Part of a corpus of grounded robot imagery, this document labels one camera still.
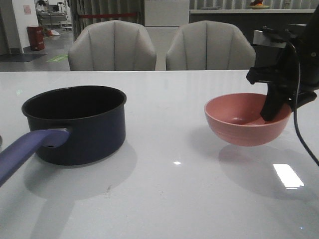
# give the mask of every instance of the white table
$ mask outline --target white table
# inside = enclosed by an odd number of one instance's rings
[[[265,93],[247,71],[1,72],[6,148],[28,132],[21,105],[56,88],[105,85],[127,94],[127,138],[111,157],[78,167],[31,157],[0,188],[1,239],[317,239],[319,168],[292,118],[274,141],[239,147],[208,127],[203,107],[227,93]],[[319,101],[299,109],[319,155]],[[285,187],[285,164],[304,186]]]

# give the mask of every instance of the saucepan handle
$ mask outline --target saucepan handle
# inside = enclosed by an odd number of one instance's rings
[[[58,147],[70,133],[65,128],[39,129],[21,136],[0,153],[0,186],[41,146]]]

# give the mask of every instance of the floor mat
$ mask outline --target floor mat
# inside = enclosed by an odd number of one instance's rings
[[[0,56],[2,62],[30,62],[46,54],[12,54]]]

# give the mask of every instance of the saucepan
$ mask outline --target saucepan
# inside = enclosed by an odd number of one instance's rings
[[[125,140],[126,95],[106,86],[76,86],[36,95],[22,105],[30,132],[0,153],[0,186],[34,153],[58,165],[87,164]]]

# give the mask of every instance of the white chair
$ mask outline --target white chair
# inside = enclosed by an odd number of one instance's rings
[[[84,28],[68,60],[71,71],[150,71],[156,52],[144,26],[112,20]]]
[[[181,26],[166,54],[167,70],[240,70],[254,66],[256,52],[240,29],[215,21]]]

